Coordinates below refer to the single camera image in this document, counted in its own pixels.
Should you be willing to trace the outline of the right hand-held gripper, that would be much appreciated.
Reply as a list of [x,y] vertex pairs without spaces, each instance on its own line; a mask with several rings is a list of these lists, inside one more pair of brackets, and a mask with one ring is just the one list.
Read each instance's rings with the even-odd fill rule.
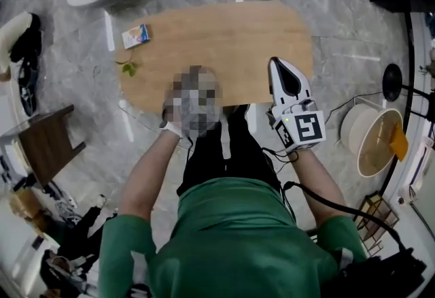
[[[293,64],[272,57],[268,62],[268,81],[275,118],[281,117],[294,144],[292,151],[307,149],[326,140],[324,113],[310,97],[305,75]],[[285,95],[298,103],[285,104]]]

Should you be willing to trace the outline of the person's right hand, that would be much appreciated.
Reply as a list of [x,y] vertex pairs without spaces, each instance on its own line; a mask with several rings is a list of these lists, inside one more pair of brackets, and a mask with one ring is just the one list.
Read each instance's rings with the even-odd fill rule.
[[283,149],[281,151],[289,154],[292,151],[291,147],[294,144],[294,140],[292,139],[285,123],[282,121],[280,116],[275,118],[272,110],[269,110],[266,115],[268,117],[271,129],[278,135],[278,138],[283,145]]

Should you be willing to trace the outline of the person's left hand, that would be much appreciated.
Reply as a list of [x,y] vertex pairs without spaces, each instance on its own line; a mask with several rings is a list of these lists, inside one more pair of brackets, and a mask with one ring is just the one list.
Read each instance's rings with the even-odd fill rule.
[[169,98],[164,101],[160,128],[162,130],[171,131],[179,137],[183,137],[180,99]]

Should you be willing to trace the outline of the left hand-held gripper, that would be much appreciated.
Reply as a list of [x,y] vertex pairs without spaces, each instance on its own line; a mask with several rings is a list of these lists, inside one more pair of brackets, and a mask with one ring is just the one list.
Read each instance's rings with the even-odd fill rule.
[[170,88],[165,93],[169,98],[181,100],[182,138],[204,137],[220,122],[221,107],[216,104],[215,91],[200,86]]

